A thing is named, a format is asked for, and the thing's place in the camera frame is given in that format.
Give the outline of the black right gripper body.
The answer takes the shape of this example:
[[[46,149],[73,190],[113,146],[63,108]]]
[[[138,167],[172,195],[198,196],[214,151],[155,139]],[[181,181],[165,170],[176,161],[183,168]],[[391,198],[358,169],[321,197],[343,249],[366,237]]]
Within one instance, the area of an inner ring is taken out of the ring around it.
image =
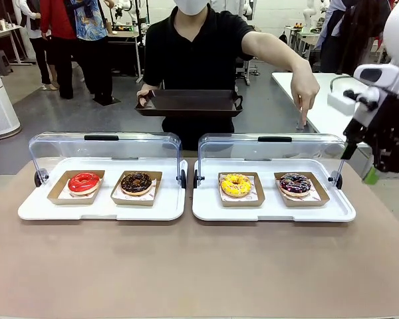
[[[381,88],[367,93],[374,100],[366,105],[364,141],[373,152],[399,152],[399,97]]]

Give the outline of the person's left hand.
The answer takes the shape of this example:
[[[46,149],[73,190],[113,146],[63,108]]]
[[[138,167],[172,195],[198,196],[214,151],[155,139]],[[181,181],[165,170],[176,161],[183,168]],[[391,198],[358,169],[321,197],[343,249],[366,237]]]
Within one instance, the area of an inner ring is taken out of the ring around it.
[[[320,86],[307,61],[300,59],[292,65],[291,71],[291,95],[301,113],[299,127],[304,128],[307,123],[307,114],[313,108]]]

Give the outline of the person's right hand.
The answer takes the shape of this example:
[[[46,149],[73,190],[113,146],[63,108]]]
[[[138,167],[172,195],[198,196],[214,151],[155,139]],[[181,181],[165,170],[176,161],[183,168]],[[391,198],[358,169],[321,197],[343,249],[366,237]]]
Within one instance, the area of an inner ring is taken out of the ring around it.
[[[149,84],[143,83],[141,89],[137,92],[137,100],[141,107],[144,107],[148,101],[147,95],[151,90],[159,90],[159,86],[151,86]]]

